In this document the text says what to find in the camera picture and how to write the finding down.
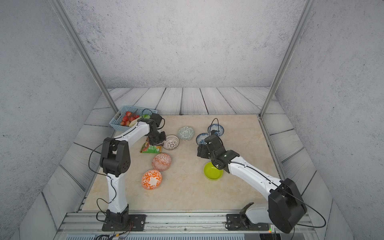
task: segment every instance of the red patterned bowl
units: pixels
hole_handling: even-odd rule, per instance
[[[152,167],[160,172],[165,171],[169,168],[172,160],[166,153],[160,153],[152,160]]]
[[[147,190],[157,188],[162,180],[161,173],[157,170],[149,170],[141,178],[141,186]]]

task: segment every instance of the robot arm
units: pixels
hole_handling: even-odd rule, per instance
[[[125,197],[125,174],[131,165],[129,146],[143,136],[148,136],[149,143],[153,146],[163,143],[166,134],[158,131],[161,121],[160,115],[152,113],[150,119],[140,119],[137,125],[123,134],[104,140],[100,167],[107,175],[109,205],[103,231],[110,231],[111,228],[116,231],[128,228],[131,215],[128,215],[129,207]]]
[[[256,223],[273,223],[282,232],[290,233],[307,212],[296,184],[290,179],[282,181],[272,177],[249,164],[238,153],[226,151],[214,131],[204,139],[206,145],[198,147],[197,155],[211,159],[216,168],[243,179],[268,200],[268,207],[250,203],[243,208],[240,212],[243,224],[249,227]]]

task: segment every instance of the gray textured wall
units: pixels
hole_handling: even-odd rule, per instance
[[[8,239],[100,90],[47,0],[1,1],[0,32],[0,239]]]
[[[384,1],[318,1],[277,98],[357,239],[384,235]]]
[[[62,0],[110,88],[270,86],[305,0]]]

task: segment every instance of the bowl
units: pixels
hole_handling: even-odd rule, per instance
[[[208,162],[204,166],[204,175],[209,179],[209,180],[217,180],[221,178],[223,175],[223,170],[217,169],[211,162]]]
[[[193,138],[193,136],[195,135],[195,131],[191,127],[184,126],[179,129],[179,131],[177,132],[177,135],[181,140],[187,141]]]
[[[170,156],[166,153],[160,153],[156,155],[152,160],[152,167],[159,171],[165,171],[170,167],[170,164],[172,163],[172,160]]]
[[[177,148],[179,143],[180,143],[180,140],[178,137],[176,137],[175,135],[169,135],[169,136],[167,136],[166,140],[164,141],[163,147],[166,150],[173,150],[173,149]]]
[[[196,143],[197,143],[197,145],[200,145],[200,144],[206,144],[205,141],[204,141],[204,139],[205,139],[206,137],[208,137],[208,136],[209,136],[208,133],[201,133],[201,134],[199,134],[199,135],[196,137]]]
[[[157,188],[162,180],[161,173],[157,170],[149,170],[141,178],[141,186],[147,190]]]
[[[219,125],[219,124],[212,124],[211,126],[208,127],[208,133],[210,133],[212,130],[217,130],[217,132],[215,133],[216,136],[220,137],[221,135],[224,134],[224,128],[223,126]]]

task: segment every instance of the snack bag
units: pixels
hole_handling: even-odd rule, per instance
[[[145,141],[141,147],[140,153],[161,153],[161,146],[152,146],[149,144],[149,138]]]

